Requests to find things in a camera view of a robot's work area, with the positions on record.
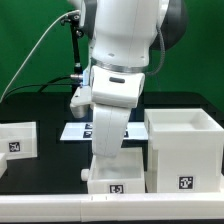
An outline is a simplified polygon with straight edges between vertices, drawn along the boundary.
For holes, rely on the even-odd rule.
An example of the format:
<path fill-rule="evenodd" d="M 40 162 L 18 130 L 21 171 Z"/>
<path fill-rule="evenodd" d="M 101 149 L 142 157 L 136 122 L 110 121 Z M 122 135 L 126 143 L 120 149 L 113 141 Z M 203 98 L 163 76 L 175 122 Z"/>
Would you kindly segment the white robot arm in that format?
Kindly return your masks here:
<path fill-rule="evenodd" d="M 184 35 L 184 0 L 67 0 L 89 37 L 89 65 L 71 99 L 73 115 L 93 107 L 92 151 L 115 157 L 149 74 L 149 52 L 165 52 Z"/>

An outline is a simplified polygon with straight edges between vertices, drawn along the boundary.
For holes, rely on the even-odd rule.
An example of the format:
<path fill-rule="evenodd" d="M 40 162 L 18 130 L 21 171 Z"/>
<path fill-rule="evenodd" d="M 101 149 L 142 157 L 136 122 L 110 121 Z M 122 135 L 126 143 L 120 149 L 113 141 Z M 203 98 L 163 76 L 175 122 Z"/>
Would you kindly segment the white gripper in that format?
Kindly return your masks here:
<path fill-rule="evenodd" d="M 122 145 L 130 113 L 142 93 L 143 73 L 119 73 L 93 66 L 92 150 L 103 157 L 116 157 Z"/>

